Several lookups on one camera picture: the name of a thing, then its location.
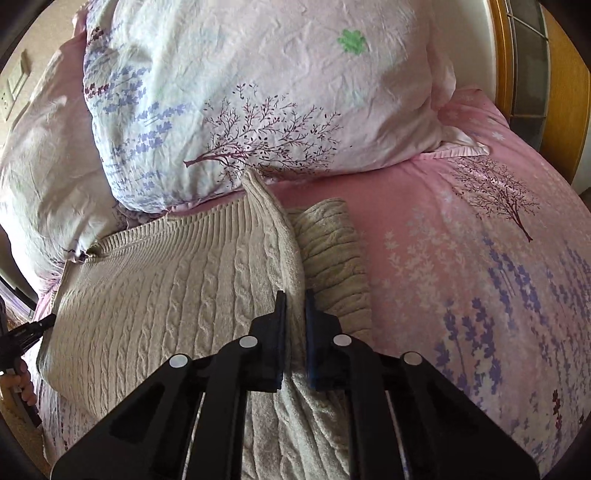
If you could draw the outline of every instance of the human hand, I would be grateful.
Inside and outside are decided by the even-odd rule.
[[[21,397],[27,403],[32,406],[37,403],[37,395],[33,391],[33,382],[31,382],[31,373],[29,367],[24,360],[21,360],[20,373],[18,375],[3,375],[0,377],[0,387],[11,389],[14,387],[20,387],[22,390]]]

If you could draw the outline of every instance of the pink fabric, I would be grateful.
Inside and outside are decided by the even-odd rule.
[[[57,292],[54,286],[37,303],[33,320],[41,320],[51,313],[53,298]],[[86,410],[76,407],[46,383],[36,366],[41,342],[37,343],[24,356],[31,372],[31,380],[37,393],[39,416],[43,422],[45,457],[53,465],[68,448],[80,440],[97,422]]]
[[[347,201],[377,350],[421,352],[545,473],[591,410],[591,216],[483,92],[456,92],[440,119],[490,155],[272,189],[287,208]]]

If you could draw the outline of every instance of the wrinkled fabric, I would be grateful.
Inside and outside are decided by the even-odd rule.
[[[490,155],[420,155],[274,193],[344,198],[366,252],[375,347],[420,352],[545,474],[591,413],[591,214],[479,90],[442,122]]]
[[[0,156],[0,225],[12,256],[42,295],[65,262],[126,228],[102,170],[82,95],[84,12],[52,57]]]
[[[41,320],[51,313],[56,291],[57,286],[39,299],[33,321]],[[44,456],[47,462],[53,465],[96,425],[98,419],[86,409],[69,402],[43,380],[37,369],[40,346],[41,342],[34,345],[23,358],[29,367],[31,381],[37,394],[37,407],[43,425]]]
[[[113,195],[194,206],[269,181],[374,170],[442,141],[455,88],[430,0],[95,0],[85,98]]]

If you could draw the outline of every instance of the electrical outlet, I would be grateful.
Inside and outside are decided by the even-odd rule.
[[[14,98],[12,98],[12,94],[10,93],[8,82],[0,83],[0,112],[2,113],[2,118],[4,118],[4,120],[8,119],[13,105]]]
[[[17,101],[18,94],[21,93],[22,86],[29,77],[29,69],[27,66],[27,58],[25,52],[21,53],[21,58],[13,68],[11,74],[8,76],[8,88],[12,94],[12,100]]]

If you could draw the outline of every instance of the pillowcase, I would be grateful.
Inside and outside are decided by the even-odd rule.
[[[455,78],[430,0],[91,2],[85,98],[114,196],[160,212],[268,179],[486,152],[436,110]]]
[[[67,260],[126,228],[82,95],[86,33],[78,20],[77,35],[50,60],[0,156],[0,225],[39,295],[59,281]]]

